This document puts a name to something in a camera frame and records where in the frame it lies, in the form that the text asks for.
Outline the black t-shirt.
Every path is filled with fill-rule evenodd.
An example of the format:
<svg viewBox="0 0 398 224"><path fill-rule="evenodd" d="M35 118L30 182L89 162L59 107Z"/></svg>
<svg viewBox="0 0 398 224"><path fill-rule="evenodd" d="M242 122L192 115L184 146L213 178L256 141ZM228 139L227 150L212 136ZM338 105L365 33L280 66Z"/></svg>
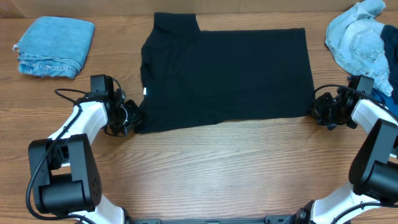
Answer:
<svg viewBox="0 0 398 224"><path fill-rule="evenodd" d="M303 28L208 31L193 14L157 12L141 55L139 134L301 117L313 103Z"/></svg>

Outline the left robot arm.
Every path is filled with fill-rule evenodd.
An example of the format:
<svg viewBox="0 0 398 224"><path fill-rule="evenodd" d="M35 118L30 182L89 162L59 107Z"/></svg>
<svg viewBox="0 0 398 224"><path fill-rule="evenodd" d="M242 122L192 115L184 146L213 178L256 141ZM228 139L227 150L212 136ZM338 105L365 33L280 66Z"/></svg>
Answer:
<svg viewBox="0 0 398 224"><path fill-rule="evenodd" d="M114 137L127 136L142 121L141 112L111 76L93 75L90 87L72 102L73 112L59 130L29 144L31 178L25 204L39 220L133 222L126 209L103 195L91 145L100 131Z"/></svg>

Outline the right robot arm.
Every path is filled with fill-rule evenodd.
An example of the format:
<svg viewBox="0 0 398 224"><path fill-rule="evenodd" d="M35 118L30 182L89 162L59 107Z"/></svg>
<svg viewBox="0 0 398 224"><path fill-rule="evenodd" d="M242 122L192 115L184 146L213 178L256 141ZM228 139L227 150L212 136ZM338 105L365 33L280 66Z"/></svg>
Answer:
<svg viewBox="0 0 398 224"><path fill-rule="evenodd" d="M298 209L286 223L349 223L363 212L397 207L397 116L371 97L374 80L363 75L337 85L337 95L314 100L311 115L329 130L360 126L368 135L349 169L349 181Z"/></svg>

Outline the navy blue garment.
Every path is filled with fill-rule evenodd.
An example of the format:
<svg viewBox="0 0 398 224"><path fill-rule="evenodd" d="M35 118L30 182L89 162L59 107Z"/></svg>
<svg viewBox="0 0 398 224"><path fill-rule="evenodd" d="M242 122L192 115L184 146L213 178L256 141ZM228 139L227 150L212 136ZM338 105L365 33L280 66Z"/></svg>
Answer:
<svg viewBox="0 0 398 224"><path fill-rule="evenodd" d="M384 41L384 51L389 65L389 83L393 87L392 97L397 104L397 28L385 25L381 32Z"/></svg>

